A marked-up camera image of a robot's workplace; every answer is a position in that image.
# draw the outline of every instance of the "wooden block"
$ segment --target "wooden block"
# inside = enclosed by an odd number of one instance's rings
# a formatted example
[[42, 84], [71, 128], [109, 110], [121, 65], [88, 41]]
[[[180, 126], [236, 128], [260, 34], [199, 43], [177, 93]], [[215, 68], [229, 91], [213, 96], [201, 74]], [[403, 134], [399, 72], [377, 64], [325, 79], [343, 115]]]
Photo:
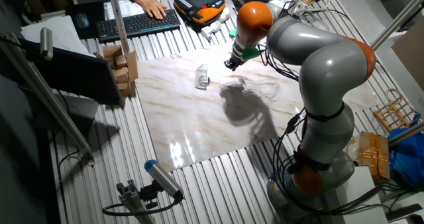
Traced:
[[128, 66], [128, 75], [130, 82], [133, 82], [138, 78], [138, 68], [137, 68], [137, 54], [135, 51], [131, 52], [127, 56], [127, 66]]
[[127, 66], [127, 58], [124, 55], [116, 56], [115, 63], [117, 65], [117, 69], [121, 69]]
[[104, 46], [103, 47], [104, 56], [119, 56], [122, 55], [121, 46]]
[[115, 72], [113, 72], [113, 75], [115, 76], [115, 79], [119, 84], [128, 83], [128, 81], [130, 80], [128, 77], [128, 68], [121, 68], [115, 70]]
[[124, 97], [131, 95], [131, 83], [129, 82], [125, 84], [118, 84], [118, 89]]
[[116, 69], [115, 59], [113, 57], [104, 57], [103, 59], [107, 61], [112, 70]]

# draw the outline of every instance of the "marble board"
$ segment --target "marble board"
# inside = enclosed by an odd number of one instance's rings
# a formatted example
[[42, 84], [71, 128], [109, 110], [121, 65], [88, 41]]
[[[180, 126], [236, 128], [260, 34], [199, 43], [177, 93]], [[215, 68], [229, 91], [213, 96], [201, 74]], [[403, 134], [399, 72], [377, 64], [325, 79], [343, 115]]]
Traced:
[[[159, 163], [183, 168], [281, 135], [303, 108], [299, 84], [255, 58], [235, 72], [224, 66], [232, 44], [138, 63], [137, 96]], [[207, 64], [210, 84], [195, 88], [195, 71]], [[300, 66], [289, 66], [297, 71]], [[378, 104], [368, 82], [349, 91], [354, 112]]]

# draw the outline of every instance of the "black keyboard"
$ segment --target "black keyboard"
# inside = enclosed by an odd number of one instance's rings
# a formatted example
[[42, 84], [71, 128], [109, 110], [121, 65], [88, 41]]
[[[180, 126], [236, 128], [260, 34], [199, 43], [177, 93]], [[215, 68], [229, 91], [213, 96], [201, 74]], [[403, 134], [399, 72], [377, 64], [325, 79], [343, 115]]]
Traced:
[[[180, 21], [173, 9], [165, 9], [166, 17], [162, 20], [150, 18], [146, 13], [124, 18], [127, 37], [148, 35], [156, 32], [174, 30], [180, 27]], [[115, 19], [96, 23], [100, 42], [119, 40]]]

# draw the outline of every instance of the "computer screen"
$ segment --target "computer screen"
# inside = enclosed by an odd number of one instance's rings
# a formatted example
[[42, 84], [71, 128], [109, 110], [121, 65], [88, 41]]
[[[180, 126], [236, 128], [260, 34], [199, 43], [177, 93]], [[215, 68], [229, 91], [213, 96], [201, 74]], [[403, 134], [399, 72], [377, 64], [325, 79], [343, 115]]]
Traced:
[[[40, 52], [39, 43], [23, 39], [19, 42]], [[107, 61], [54, 48], [51, 61], [35, 62], [35, 65], [51, 88], [92, 98], [104, 105], [124, 105]]]

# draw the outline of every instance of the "cardboard box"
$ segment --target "cardboard box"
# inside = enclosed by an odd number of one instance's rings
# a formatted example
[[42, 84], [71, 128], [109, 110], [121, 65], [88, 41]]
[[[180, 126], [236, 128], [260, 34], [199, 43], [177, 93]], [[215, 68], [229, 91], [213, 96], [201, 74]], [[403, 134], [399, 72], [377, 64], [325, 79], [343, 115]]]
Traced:
[[103, 59], [107, 61], [112, 70], [116, 69], [115, 59], [113, 57], [103, 57]]
[[389, 145], [386, 137], [361, 132], [347, 146], [348, 155], [359, 166], [367, 166], [375, 184], [390, 180]]
[[[121, 95], [127, 96], [131, 94], [131, 82], [138, 78], [138, 68], [137, 68], [137, 54], [135, 51], [128, 54], [128, 56], [123, 56], [122, 47], [121, 46], [104, 46], [103, 54], [107, 59], [114, 59], [114, 67], [112, 68], [115, 79], [118, 83], [119, 91]], [[118, 81], [116, 74], [118, 72], [118, 76], [121, 76], [121, 72], [119, 71], [122, 68], [126, 68], [128, 71], [128, 82], [125, 83], [125, 80]]]
[[389, 143], [386, 137], [376, 136], [378, 177], [377, 183], [390, 180]]
[[119, 92], [121, 92], [122, 96], [129, 96], [131, 95], [131, 83], [127, 82], [125, 84], [118, 84]]
[[115, 63], [117, 65], [117, 69], [126, 68], [127, 67], [127, 58], [124, 55], [119, 55], [115, 57]]
[[128, 75], [130, 82], [133, 82], [138, 78], [138, 69], [137, 69], [137, 54], [135, 51], [131, 52], [127, 56], [127, 66], [128, 66]]
[[122, 47], [121, 46], [104, 46], [103, 47], [103, 56], [119, 56], [122, 55]]
[[128, 68], [121, 68], [113, 72], [115, 79], [119, 84], [125, 84], [130, 81], [128, 77]]
[[421, 19], [392, 46], [399, 60], [422, 90], [424, 90], [423, 41], [424, 19]]

